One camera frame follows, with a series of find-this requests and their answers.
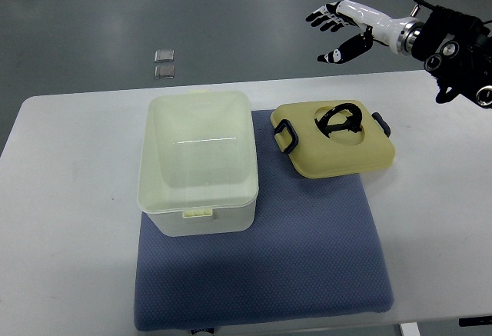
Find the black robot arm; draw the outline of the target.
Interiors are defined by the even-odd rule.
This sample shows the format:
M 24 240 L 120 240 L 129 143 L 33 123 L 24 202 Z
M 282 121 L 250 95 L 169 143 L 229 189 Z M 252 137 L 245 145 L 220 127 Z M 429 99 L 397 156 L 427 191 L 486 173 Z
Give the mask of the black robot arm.
M 491 108 L 491 31 L 486 23 L 425 0 L 412 1 L 412 18 L 421 7 L 430 15 L 403 34 L 402 49 L 423 62 L 436 80 L 436 103 L 461 95 L 481 108 Z

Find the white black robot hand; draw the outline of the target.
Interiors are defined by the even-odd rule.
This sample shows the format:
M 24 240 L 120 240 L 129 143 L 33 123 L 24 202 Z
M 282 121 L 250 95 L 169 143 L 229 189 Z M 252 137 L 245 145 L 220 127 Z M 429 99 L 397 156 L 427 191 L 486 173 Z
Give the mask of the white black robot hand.
M 361 32 L 333 51 L 317 57 L 319 62 L 344 64 L 368 52 L 375 42 L 393 53 L 409 55 L 414 35 L 423 27 L 415 17 L 392 18 L 378 10 L 350 0 L 328 3 L 312 12 L 306 21 L 322 32 L 337 32 L 354 26 Z

